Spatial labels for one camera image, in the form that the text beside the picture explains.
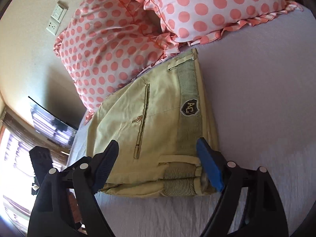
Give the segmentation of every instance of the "pillowcase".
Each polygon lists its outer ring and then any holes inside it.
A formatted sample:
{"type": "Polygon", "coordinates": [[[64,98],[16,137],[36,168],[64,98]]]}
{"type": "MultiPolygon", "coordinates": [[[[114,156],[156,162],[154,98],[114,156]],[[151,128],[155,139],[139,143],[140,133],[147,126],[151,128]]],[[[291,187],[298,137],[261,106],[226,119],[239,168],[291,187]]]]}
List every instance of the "pillowcase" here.
{"type": "Polygon", "coordinates": [[[177,42],[207,43],[221,37],[222,31],[234,31],[245,24],[272,20],[277,13],[287,13],[288,0],[137,0],[146,10],[161,18],[163,31],[175,34],[177,42]]]}
{"type": "Polygon", "coordinates": [[[159,35],[135,0],[84,0],[54,51],[90,112],[148,66],[178,52],[169,34],[159,35]]]}

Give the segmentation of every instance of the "flat screen tv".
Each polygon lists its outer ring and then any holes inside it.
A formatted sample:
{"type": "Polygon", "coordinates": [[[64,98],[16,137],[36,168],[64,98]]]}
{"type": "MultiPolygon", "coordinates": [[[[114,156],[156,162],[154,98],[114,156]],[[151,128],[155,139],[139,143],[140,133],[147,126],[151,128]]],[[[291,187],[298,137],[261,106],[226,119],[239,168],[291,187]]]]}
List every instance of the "flat screen tv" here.
{"type": "Polygon", "coordinates": [[[47,137],[51,142],[70,149],[77,129],[52,115],[31,97],[31,114],[36,132],[47,137]]]}

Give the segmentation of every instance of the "logo badge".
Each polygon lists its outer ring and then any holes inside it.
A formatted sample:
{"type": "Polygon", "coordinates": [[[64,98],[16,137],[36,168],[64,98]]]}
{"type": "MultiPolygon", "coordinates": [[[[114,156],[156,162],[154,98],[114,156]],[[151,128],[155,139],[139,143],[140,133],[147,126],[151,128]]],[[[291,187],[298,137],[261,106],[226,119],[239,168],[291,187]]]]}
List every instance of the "logo badge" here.
{"type": "Polygon", "coordinates": [[[196,99],[186,101],[181,108],[181,112],[185,116],[192,116],[198,112],[198,101],[196,99]]]}

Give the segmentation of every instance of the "silver screw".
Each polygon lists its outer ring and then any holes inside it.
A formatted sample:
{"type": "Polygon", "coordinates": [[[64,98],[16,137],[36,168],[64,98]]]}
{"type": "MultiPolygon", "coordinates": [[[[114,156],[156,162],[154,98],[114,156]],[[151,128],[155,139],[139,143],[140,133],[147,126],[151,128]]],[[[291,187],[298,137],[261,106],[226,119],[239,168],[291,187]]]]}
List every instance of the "silver screw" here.
{"type": "Polygon", "coordinates": [[[56,169],[55,168],[51,168],[48,172],[52,175],[56,173],[56,169]]]}
{"type": "Polygon", "coordinates": [[[259,167],[259,170],[263,173],[267,172],[267,169],[264,166],[259,167]]]}
{"type": "Polygon", "coordinates": [[[80,169],[86,169],[86,168],[88,168],[88,164],[87,163],[82,163],[81,165],[80,165],[80,169]]]}
{"type": "Polygon", "coordinates": [[[227,162],[227,165],[228,165],[229,167],[235,167],[235,166],[236,166],[236,163],[233,162],[233,161],[228,161],[228,162],[227,162]]]}

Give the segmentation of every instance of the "gray bed sheet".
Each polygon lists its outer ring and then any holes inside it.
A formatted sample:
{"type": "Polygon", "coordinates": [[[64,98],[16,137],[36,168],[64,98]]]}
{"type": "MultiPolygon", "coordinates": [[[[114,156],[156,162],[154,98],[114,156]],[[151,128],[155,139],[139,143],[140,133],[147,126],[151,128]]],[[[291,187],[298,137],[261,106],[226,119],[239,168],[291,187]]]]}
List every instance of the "gray bed sheet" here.
{"type": "MultiPolygon", "coordinates": [[[[268,168],[289,231],[316,200],[316,21],[308,9],[195,46],[212,103],[220,150],[241,167],[268,168]]],[[[81,126],[69,164],[85,155],[81,126]]],[[[220,194],[156,199],[96,194],[116,236],[199,236],[220,194]]],[[[230,231],[237,229],[245,202],[230,231]]]]}

